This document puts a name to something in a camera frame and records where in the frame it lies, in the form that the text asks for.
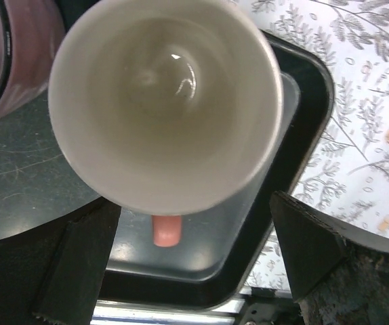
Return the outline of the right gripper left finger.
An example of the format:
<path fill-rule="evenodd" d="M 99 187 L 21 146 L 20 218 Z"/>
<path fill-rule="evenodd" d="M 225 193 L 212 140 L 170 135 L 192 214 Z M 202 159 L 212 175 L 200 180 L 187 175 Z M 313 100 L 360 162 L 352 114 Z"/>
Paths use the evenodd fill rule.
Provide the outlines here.
<path fill-rule="evenodd" d="M 0 240 L 0 324 L 89 324 L 120 213 L 99 198 Z"/>

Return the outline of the purple ceramic mug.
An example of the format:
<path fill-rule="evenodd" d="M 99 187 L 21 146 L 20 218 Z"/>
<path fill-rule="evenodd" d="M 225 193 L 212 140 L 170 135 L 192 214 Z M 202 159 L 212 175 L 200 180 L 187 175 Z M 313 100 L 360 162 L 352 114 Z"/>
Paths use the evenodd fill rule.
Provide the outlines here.
<path fill-rule="evenodd" d="M 46 90 L 64 36 L 55 1 L 0 1 L 0 118 Z"/>

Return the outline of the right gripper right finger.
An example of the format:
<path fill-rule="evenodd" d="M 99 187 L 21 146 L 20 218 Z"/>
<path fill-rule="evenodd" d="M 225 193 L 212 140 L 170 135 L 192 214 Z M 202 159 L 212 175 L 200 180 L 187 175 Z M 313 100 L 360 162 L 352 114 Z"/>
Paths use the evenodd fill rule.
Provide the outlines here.
<path fill-rule="evenodd" d="M 284 192 L 270 198 L 293 300 L 305 324 L 389 324 L 389 239 Z"/>

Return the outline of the pink ceramic mug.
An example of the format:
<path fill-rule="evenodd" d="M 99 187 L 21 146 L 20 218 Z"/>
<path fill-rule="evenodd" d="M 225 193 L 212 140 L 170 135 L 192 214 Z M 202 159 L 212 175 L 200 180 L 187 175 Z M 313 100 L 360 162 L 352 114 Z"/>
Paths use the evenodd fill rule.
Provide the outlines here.
<path fill-rule="evenodd" d="M 283 116 L 275 54 L 227 1 L 99 1 L 54 60 L 49 116 L 76 174 L 152 217 L 157 246 L 182 216 L 242 190 L 274 153 Z"/>

